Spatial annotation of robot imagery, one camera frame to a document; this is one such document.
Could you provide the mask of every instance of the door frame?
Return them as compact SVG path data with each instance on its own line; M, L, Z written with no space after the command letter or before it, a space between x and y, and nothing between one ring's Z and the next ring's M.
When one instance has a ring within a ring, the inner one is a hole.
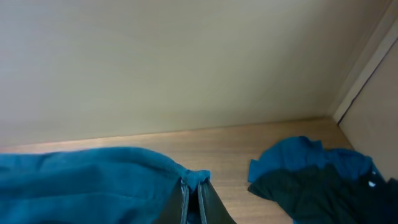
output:
M377 69L383 58L386 56L390 48L394 45L394 42L398 39L398 1L393 0L388 7L387 11L383 15L379 24L377 25L369 41L365 45L361 55L358 60L354 63L348 76L357 75L357 79L348 90L343 101L340 103L339 107L333 114L333 119L339 124L344 118L346 112L353 104L356 97L359 95L366 82L371 78L374 71ZM381 40L377 43L377 39L380 35L383 36L387 33ZM354 68L361 66L361 58L366 57L371 49L374 48L375 44L378 44L376 51L372 54L371 58L365 64L363 69L360 71L359 75Z

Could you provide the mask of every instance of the dark garment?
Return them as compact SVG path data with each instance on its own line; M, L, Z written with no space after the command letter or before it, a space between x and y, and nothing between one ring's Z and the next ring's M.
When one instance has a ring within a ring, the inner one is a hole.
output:
M287 169L299 170L310 165L324 168L333 164L340 176L356 180L370 168L379 173L369 156L347 149L324 150L321 141L311 141L305 136L284 139L268 150L259 160L252 160L248 182L252 183L266 172Z
M248 188L277 202L299 224L390 223L398 211L386 203L385 189L372 170L353 181L341 178L330 164L268 172Z
M208 178L138 147L0 154L0 223L150 224L177 181Z

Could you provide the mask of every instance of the wooden surface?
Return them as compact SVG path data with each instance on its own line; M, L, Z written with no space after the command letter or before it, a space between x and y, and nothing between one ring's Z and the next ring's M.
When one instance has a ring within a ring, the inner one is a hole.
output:
M210 170L211 182L237 223L291 224L291 218L278 204L250 194L246 179L251 159L258 159L277 141L299 135L320 139L326 148L350 147L334 121L316 119L4 147L1 152L41 153L120 145L146 147L170 156L189 169Z

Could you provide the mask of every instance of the white trim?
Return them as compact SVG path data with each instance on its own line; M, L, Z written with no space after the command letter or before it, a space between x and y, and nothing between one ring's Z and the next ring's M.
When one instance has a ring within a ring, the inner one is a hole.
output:
M341 102L339 105L338 109L335 111L333 115L333 119L338 122L344 115L344 113L348 110L352 100L356 97L356 95L359 93L359 91L362 89L362 86L366 83L366 80L372 75L373 71L376 69L376 67L379 65L381 60L384 58L384 56L387 54L388 50L391 48L391 46L394 44L395 40L398 39L398 19L396 19L396 3L395 1L390 5L389 10L387 10L386 14L383 16L382 20L380 21L379 25L377 26L376 30L374 31L373 35L371 36L369 42L366 44L364 48L364 52L367 49L371 49L372 44L374 42L371 42L371 39L375 39L375 35L380 35L381 32L383 32L383 29L385 30L386 28L389 28L388 33L385 35L381 43L379 44L379 47L377 50L373 53L373 56L370 58L370 60L367 62L365 67L362 69L362 72L359 74L357 77L356 81L352 85L352 87L349 89L348 93L344 97L344 100ZM395 21L393 25L389 27L386 27L388 23L391 23L391 19Z

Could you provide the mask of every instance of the blue fabric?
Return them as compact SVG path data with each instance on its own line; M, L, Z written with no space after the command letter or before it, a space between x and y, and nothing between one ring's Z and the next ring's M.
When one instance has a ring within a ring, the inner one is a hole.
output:
M369 156L347 149L324 150L321 141L311 141L305 136L284 139L266 150L259 160L252 160L248 182L253 183L266 172L287 169L300 170L310 165L324 168L333 164L343 178L356 180L372 169L380 175Z
M195 190L210 171L138 147L1 154L0 222L152 223L180 177Z

